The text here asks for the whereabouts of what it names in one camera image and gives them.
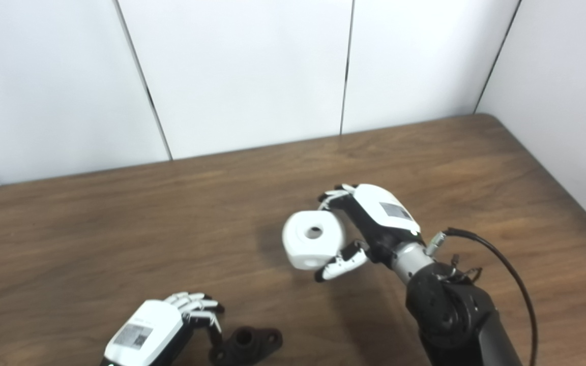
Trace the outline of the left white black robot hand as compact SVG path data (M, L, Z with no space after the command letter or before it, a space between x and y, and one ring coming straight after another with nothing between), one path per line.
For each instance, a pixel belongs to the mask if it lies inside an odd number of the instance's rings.
M223 341L224 306L200 292L144 301L107 343L100 365L172 365L194 332L205 329L212 346Z

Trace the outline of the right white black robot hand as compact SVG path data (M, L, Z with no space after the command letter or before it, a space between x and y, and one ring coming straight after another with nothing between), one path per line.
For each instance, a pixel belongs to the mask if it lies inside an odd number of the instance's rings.
M419 224L400 201L376 185L336 185L318 197L320 211L341 210L361 233L316 271L316 282L333 280L367 261L392 268L406 247L425 248Z

